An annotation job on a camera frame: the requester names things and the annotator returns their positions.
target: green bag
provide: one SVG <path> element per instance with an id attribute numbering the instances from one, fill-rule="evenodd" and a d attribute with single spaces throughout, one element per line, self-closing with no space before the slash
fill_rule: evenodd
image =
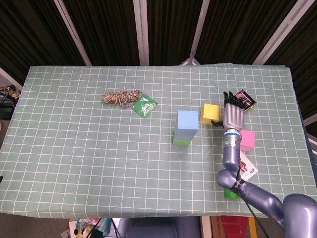
<path id="1" fill-rule="evenodd" d="M 139 100 L 132 106 L 143 118 L 147 118 L 151 111 L 157 106 L 157 102 L 150 98 L 148 95 L 143 94 Z"/>

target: blue cube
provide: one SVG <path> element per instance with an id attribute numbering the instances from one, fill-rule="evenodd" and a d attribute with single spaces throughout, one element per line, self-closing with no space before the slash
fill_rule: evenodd
<path id="1" fill-rule="evenodd" d="M 178 140 L 192 140 L 199 129 L 197 111 L 178 111 L 174 138 Z"/>

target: green foam block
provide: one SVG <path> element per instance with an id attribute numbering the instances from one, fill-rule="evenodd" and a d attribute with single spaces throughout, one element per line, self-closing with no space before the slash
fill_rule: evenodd
<path id="1" fill-rule="evenodd" d="M 189 146 L 191 142 L 191 140 L 178 140 L 173 138 L 173 145 Z"/>
<path id="2" fill-rule="evenodd" d="M 224 198 L 225 199 L 230 199 L 230 200 L 238 200 L 240 197 L 239 195 L 233 193 L 233 192 L 230 192 L 228 189 L 224 189 Z"/>

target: yellow cube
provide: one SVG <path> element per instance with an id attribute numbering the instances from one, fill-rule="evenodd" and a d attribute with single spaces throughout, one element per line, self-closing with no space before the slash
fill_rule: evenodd
<path id="1" fill-rule="evenodd" d="M 220 121 L 220 106 L 205 103 L 200 113 L 200 123 L 211 125 L 211 121 Z"/>

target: robot finger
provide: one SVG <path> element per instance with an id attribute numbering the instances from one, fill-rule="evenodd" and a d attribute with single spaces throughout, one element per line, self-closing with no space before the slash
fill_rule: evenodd
<path id="1" fill-rule="evenodd" d="M 223 122 L 222 121 L 218 121 L 218 122 L 215 122 L 215 121 L 211 121 L 212 125 L 215 126 L 215 127 L 223 127 Z"/>
<path id="2" fill-rule="evenodd" d="M 238 106 L 239 108 L 243 108 L 243 102 L 241 99 L 238 100 Z"/>
<path id="3" fill-rule="evenodd" d="M 231 92 L 229 92 L 229 101 L 230 104 L 233 104 L 233 94 Z"/>
<path id="4" fill-rule="evenodd" d="M 229 103 L 229 96 L 227 92 L 223 92 L 224 94 L 224 106 L 226 106 L 227 103 Z"/>
<path id="5" fill-rule="evenodd" d="M 233 96 L 233 102 L 235 106 L 238 106 L 238 98 L 236 96 Z"/>

